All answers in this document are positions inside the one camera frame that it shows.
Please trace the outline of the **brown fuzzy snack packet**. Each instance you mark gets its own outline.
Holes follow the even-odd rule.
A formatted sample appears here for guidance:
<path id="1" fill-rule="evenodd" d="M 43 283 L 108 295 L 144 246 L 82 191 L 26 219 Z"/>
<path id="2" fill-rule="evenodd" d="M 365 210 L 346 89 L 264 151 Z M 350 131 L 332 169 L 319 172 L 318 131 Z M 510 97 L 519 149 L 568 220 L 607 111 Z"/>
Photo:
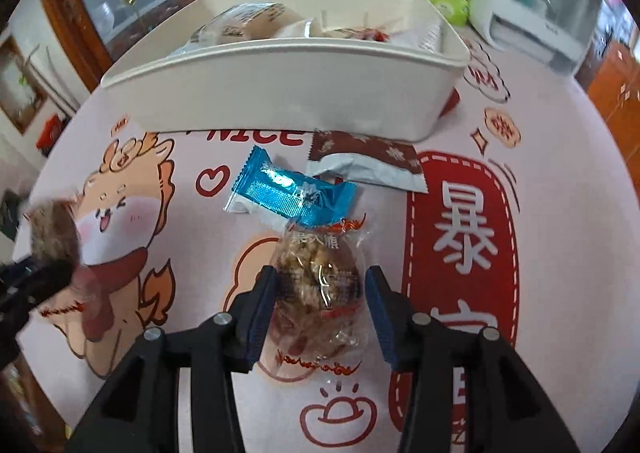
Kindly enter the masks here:
<path id="1" fill-rule="evenodd" d="M 27 210 L 30 225 L 30 249 L 38 262 L 62 260 L 77 267 L 80 262 L 80 240 L 70 203 L 48 199 Z"/>

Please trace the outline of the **clear walnut cake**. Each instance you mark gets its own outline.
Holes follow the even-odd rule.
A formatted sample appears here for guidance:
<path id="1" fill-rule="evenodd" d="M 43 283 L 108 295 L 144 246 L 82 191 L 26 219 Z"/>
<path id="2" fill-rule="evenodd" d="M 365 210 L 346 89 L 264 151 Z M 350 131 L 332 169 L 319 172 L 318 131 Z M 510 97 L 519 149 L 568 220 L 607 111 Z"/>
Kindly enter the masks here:
<path id="1" fill-rule="evenodd" d="M 365 223 L 290 223 L 282 234 L 270 261 L 279 286 L 260 358 L 278 381 L 296 383 L 317 372 L 346 377 L 359 369 L 369 340 L 363 323 Z"/>

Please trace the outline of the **blue nut bar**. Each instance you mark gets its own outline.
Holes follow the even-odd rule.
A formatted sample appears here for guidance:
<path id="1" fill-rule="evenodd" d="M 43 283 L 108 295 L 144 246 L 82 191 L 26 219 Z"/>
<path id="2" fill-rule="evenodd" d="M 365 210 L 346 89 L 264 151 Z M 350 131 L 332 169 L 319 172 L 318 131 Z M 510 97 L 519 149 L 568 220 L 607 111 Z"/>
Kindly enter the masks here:
<path id="1" fill-rule="evenodd" d="M 304 228 L 334 225 L 346 219 L 356 197 L 356 185 L 332 184 L 273 164 L 254 145 L 236 177 L 224 211 L 248 213 L 274 231 L 290 223 Z"/>

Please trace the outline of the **light blue snack bag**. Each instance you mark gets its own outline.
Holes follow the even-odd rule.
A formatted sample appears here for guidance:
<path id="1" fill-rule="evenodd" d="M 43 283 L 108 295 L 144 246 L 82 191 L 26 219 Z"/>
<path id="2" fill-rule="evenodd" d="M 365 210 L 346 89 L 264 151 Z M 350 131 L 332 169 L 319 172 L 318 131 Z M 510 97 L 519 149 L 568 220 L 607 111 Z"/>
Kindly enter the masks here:
<path id="1" fill-rule="evenodd" d="M 282 3 L 248 2 L 232 6 L 198 28 L 182 49 L 192 51 L 244 41 L 308 38 L 313 31 L 312 18 L 303 18 Z"/>

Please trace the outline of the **brown white snowflake packet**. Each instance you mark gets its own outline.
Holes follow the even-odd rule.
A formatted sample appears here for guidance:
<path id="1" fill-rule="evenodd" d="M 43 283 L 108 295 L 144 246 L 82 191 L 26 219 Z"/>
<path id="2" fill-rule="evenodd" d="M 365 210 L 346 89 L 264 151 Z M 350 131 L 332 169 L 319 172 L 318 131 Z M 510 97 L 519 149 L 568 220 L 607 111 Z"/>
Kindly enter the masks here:
<path id="1" fill-rule="evenodd" d="M 307 176 L 339 176 L 345 181 L 428 192 L 418 153 L 409 143 L 343 131 L 316 131 Z"/>

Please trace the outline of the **white plastic storage bin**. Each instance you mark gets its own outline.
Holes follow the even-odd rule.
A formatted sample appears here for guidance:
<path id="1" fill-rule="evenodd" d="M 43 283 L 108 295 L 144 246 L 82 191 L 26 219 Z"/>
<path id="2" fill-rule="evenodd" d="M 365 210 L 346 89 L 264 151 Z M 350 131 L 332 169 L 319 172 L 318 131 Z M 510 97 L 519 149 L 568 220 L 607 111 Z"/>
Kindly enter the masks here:
<path id="1" fill-rule="evenodd" d="M 183 51 L 232 6 L 279 2 L 318 36 Z M 335 39 L 345 27 L 442 21 L 442 53 Z M 113 104 L 148 131 L 337 130 L 416 142 L 429 135 L 470 52 L 428 0 L 195 0 L 160 23 L 103 75 Z"/>

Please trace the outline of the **wooden sideboard cabinet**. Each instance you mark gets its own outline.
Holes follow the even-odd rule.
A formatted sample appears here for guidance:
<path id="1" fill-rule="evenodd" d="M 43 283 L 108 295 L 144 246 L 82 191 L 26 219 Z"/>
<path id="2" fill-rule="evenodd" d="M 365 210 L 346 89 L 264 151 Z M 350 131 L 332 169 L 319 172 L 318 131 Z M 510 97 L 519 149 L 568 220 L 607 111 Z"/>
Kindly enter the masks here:
<path id="1" fill-rule="evenodd" d="M 608 46 L 588 96 L 611 131 L 634 181 L 639 180 L 639 63 L 620 42 Z"/>

